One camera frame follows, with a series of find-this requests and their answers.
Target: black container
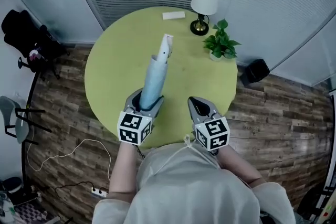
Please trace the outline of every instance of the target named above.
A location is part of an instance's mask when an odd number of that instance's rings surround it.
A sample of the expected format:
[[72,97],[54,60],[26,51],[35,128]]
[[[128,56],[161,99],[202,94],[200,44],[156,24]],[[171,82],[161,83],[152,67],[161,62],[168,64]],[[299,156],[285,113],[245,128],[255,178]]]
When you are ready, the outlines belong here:
[[250,83],[258,82],[264,77],[268,76],[269,69],[267,64],[263,59],[258,59],[249,64],[244,73],[240,76],[240,80],[244,86],[249,85]]

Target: black lamp base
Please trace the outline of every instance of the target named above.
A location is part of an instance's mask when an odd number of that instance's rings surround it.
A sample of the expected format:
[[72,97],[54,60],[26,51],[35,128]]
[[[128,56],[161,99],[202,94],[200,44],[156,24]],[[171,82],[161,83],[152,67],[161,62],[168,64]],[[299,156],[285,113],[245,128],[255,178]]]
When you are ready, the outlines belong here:
[[204,15],[199,14],[198,19],[190,24],[190,31],[198,36],[204,36],[209,31],[209,25],[203,21]]

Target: chair backrest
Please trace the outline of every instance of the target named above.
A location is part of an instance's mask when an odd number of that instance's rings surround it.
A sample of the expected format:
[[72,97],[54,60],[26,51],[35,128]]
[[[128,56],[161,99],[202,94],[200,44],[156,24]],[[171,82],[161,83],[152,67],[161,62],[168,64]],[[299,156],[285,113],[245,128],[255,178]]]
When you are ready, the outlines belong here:
[[15,102],[5,96],[0,97],[0,111],[2,113],[2,116],[4,118],[4,124],[10,125],[11,120],[11,114],[13,110],[15,109]]

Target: green tabletop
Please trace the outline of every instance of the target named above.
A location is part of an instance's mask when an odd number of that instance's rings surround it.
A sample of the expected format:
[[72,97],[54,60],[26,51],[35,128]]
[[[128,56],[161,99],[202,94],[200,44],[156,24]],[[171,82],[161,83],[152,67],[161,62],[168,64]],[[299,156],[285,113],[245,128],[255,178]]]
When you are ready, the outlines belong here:
[[188,97],[213,102],[225,114],[236,94],[237,66],[234,59],[211,61],[202,40],[190,31],[197,15],[185,11],[185,19],[163,20],[173,7],[152,7],[130,13],[113,23],[99,37],[85,69],[85,91],[91,109],[113,134],[127,97],[143,87],[151,56],[159,52],[163,34],[173,35],[173,53],[162,94],[164,103],[155,128],[144,148],[181,142],[192,132]]

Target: power strip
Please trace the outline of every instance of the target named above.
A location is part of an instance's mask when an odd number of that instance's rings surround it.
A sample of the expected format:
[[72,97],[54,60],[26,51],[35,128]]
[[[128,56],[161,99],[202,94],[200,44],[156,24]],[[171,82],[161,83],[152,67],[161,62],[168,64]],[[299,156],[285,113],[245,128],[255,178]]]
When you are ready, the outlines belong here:
[[106,191],[104,191],[104,190],[99,190],[99,189],[97,189],[97,188],[95,188],[94,190],[93,190],[93,188],[91,188],[91,193],[92,193],[93,195],[98,196],[99,198],[106,198],[106,196],[107,196],[107,194],[108,194]]

